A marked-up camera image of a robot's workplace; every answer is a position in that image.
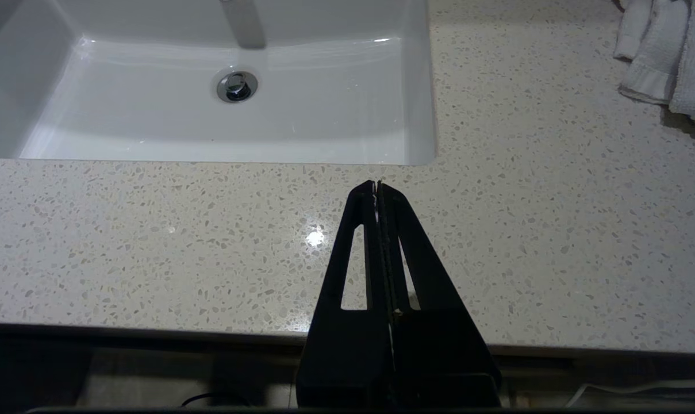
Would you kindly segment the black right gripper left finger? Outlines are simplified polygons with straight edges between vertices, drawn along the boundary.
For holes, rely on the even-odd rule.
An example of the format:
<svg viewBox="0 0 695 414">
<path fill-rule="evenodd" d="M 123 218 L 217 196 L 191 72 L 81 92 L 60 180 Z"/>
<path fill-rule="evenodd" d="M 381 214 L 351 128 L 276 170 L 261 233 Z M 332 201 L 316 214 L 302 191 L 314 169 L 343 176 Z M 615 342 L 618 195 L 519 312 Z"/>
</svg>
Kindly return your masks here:
<svg viewBox="0 0 695 414">
<path fill-rule="evenodd" d="M 341 306 L 355 229 L 363 227 L 366 308 Z M 350 191 L 297 372 L 301 407 L 380 407 L 392 370 L 389 299 L 375 183 Z"/>
</svg>

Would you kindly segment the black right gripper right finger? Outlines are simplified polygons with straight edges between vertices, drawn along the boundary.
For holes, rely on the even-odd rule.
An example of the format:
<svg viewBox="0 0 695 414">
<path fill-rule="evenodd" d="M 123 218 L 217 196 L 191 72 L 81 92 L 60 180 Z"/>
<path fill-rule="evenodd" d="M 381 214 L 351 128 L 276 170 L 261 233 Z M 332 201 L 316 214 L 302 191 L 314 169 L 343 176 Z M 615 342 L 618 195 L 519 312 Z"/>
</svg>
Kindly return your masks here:
<svg viewBox="0 0 695 414">
<path fill-rule="evenodd" d="M 500 370 L 410 202 L 379 182 L 377 210 L 397 403 L 500 406 Z"/>
</svg>

